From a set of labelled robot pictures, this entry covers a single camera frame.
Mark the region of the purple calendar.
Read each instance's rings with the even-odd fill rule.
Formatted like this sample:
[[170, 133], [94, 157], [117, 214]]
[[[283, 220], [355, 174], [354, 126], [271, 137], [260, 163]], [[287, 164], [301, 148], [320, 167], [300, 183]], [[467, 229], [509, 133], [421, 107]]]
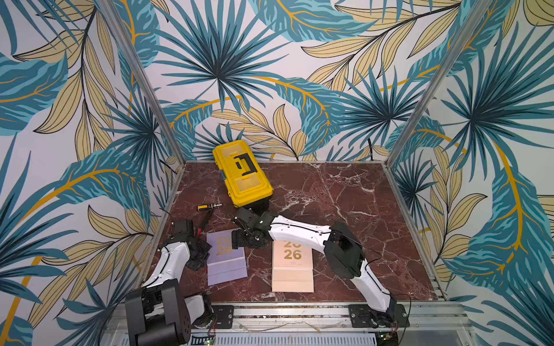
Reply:
[[206, 241], [212, 246], [207, 261], [208, 286], [248, 276], [244, 249], [232, 248], [232, 230], [208, 233]]

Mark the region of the pink calendar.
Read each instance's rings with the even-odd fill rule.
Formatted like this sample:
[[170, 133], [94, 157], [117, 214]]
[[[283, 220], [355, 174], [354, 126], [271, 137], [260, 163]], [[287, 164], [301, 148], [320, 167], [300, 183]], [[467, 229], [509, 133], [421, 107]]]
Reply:
[[278, 293], [313, 293], [312, 249], [293, 242], [273, 242], [271, 288]]

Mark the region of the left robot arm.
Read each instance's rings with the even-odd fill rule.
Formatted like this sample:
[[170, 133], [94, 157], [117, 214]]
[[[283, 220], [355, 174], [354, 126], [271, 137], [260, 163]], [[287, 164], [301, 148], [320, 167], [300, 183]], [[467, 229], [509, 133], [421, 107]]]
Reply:
[[199, 238], [192, 220], [172, 222], [173, 235], [160, 248], [160, 259], [141, 288], [125, 299], [130, 345], [186, 345], [191, 330], [211, 328], [216, 320], [205, 294], [184, 297], [180, 278], [206, 266], [211, 245]]

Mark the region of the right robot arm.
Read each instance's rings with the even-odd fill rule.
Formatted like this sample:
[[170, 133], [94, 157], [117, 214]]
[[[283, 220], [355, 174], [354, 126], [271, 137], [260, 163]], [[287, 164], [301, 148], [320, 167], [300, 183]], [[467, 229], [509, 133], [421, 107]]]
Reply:
[[394, 318], [397, 299], [373, 274], [362, 243], [344, 222], [315, 225], [287, 219], [269, 210], [258, 215], [245, 208], [238, 210], [232, 222], [238, 227], [232, 232], [233, 249], [261, 249], [275, 241], [313, 249], [325, 255], [337, 276], [356, 286], [371, 311], [387, 319]]

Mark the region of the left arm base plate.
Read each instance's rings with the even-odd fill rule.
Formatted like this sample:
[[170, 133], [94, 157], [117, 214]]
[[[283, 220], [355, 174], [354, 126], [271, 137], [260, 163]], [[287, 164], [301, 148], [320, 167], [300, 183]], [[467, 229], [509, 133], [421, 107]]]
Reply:
[[193, 322], [193, 327], [199, 330], [232, 329], [235, 307], [233, 305], [220, 305], [211, 308]]

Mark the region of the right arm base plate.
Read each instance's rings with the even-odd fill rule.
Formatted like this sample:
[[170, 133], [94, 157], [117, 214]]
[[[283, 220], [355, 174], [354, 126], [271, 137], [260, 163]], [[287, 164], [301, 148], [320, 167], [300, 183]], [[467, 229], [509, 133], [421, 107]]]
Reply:
[[409, 327], [408, 312], [404, 305], [396, 304], [387, 312], [371, 309], [366, 304], [348, 305], [353, 328], [392, 328]]

